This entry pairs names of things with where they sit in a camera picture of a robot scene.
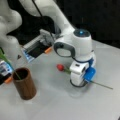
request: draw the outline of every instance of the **blue gripper part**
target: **blue gripper part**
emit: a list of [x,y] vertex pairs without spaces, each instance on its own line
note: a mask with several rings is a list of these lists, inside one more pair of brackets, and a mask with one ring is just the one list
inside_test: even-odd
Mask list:
[[93,67],[89,67],[87,70],[86,70],[86,73],[85,75],[83,76],[84,80],[87,81],[87,82],[91,82],[92,81],[92,78],[94,77],[96,73],[96,70],[93,68]]

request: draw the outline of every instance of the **red object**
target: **red object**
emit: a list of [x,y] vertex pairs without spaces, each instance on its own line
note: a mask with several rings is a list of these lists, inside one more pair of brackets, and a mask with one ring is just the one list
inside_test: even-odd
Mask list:
[[64,66],[62,64],[57,64],[57,68],[59,71],[64,71]]

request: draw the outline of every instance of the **brown cup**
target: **brown cup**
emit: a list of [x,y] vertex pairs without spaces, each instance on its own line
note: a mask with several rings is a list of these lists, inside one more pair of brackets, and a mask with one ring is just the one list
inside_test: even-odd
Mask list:
[[29,69],[25,67],[16,69],[12,74],[12,79],[22,99],[29,100],[36,95],[36,88]]

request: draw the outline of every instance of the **table surface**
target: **table surface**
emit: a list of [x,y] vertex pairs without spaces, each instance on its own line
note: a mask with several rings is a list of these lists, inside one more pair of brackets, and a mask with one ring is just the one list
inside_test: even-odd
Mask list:
[[120,49],[96,41],[93,46],[97,56],[94,81],[113,90],[92,83],[73,87],[70,75],[56,69],[58,63],[69,66],[72,59],[52,51],[29,64],[37,88],[33,99],[20,99],[13,83],[0,86],[0,120],[118,120]]

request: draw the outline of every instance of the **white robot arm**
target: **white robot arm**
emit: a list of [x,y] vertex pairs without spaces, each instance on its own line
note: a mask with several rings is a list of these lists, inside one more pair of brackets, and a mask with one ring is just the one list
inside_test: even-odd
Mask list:
[[[53,0],[34,0],[34,1],[19,0],[19,1],[29,14],[36,17],[40,17],[40,14],[36,9],[37,6],[43,16],[50,17],[57,24],[57,26],[61,30],[60,35],[61,37],[55,41],[54,50],[60,56],[72,57],[74,59],[72,65],[70,66],[71,83],[75,86],[81,87],[85,86],[86,83],[88,83],[91,80],[95,73],[94,66],[96,63],[94,51],[92,49],[92,38],[90,33],[82,29],[76,30],[66,19],[64,14],[61,12],[59,7]],[[0,9],[1,5],[6,6],[4,8],[5,14],[3,12],[0,12],[0,16],[4,18],[4,21],[6,21],[6,24],[4,24],[4,28],[8,29],[8,26],[11,25],[14,22],[14,20],[17,21],[16,25],[9,27],[7,31],[0,29],[1,36],[3,36],[3,39],[2,37],[0,37],[0,45],[5,51],[5,53],[7,53],[7,55],[8,54],[11,55],[11,53],[9,53],[6,50],[7,42],[9,41],[8,45],[11,44],[10,38],[12,38],[12,41],[14,41],[12,42],[12,47],[17,46],[16,53],[14,53],[14,55],[11,56],[12,60],[16,61],[16,57],[19,54],[20,56],[22,56],[22,58],[24,58],[21,53],[20,46],[18,42],[16,42],[17,40],[14,37],[9,38],[6,36],[6,34],[14,30],[16,26],[17,27],[20,26],[21,17],[17,12],[16,12],[18,14],[17,19],[15,19],[14,16],[12,16],[15,12],[9,8],[7,0],[0,0],[0,2],[1,2]]]

